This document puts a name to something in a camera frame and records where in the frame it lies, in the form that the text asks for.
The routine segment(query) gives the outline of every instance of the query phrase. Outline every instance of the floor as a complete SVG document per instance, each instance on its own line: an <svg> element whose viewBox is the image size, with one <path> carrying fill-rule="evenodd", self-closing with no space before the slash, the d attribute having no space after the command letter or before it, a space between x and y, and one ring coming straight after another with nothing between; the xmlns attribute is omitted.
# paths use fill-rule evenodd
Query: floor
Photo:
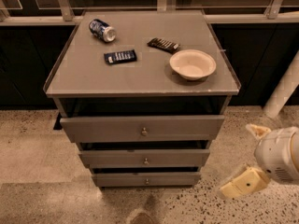
<svg viewBox="0 0 299 224"><path fill-rule="evenodd" d="M259 106L229 106L202 179L192 188L99 189L64 131L52 129L56 110L0 111L0 223L139 224L299 223L299 186L270 186L234 200L218 195L242 163L255 164L247 123L299 127L299 107L270 119Z"/></svg>

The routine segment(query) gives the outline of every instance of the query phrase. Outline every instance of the bowl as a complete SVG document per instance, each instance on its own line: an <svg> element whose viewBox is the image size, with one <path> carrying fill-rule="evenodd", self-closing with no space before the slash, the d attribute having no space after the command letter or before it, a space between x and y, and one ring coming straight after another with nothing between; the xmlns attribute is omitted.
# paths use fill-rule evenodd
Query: bowl
<svg viewBox="0 0 299 224"><path fill-rule="evenodd" d="M206 80L216 70L215 60L197 49L185 49L170 58L171 68L188 80Z"/></svg>

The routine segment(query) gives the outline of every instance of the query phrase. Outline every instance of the soda can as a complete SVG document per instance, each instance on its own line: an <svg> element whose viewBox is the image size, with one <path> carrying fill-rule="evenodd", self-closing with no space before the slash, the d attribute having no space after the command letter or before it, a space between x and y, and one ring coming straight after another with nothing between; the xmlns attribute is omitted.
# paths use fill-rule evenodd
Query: soda can
<svg viewBox="0 0 299 224"><path fill-rule="evenodd" d="M111 42L115 39L115 29L104 21L94 19L91 21L89 27L92 34L105 42Z"/></svg>

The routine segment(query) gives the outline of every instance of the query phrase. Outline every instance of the white post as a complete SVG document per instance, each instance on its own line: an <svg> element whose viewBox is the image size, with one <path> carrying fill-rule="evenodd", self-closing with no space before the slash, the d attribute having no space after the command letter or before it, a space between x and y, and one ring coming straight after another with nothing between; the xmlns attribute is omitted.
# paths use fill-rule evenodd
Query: white post
<svg viewBox="0 0 299 224"><path fill-rule="evenodd" d="M266 116L274 118L286 104L299 85L299 51L293 58L288 70L273 91L270 99L263 108Z"/></svg>

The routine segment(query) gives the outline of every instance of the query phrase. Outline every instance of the drawer handle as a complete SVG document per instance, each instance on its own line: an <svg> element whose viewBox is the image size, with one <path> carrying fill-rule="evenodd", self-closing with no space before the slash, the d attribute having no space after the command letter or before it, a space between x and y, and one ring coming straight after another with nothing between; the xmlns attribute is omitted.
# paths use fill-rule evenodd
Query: drawer handle
<svg viewBox="0 0 299 224"><path fill-rule="evenodd" d="M143 163L144 163L145 165L149 165L149 164L150 164L150 162L148 161L147 158L144 159Z"/></svg>
<svg viewBox="0 0 299 224"><path fill-rule="evenodd" d="M143 128L142 131L141 131L141 134L142 134L143 136L147 136L147 135L148 135L147 128Z"/></svg>

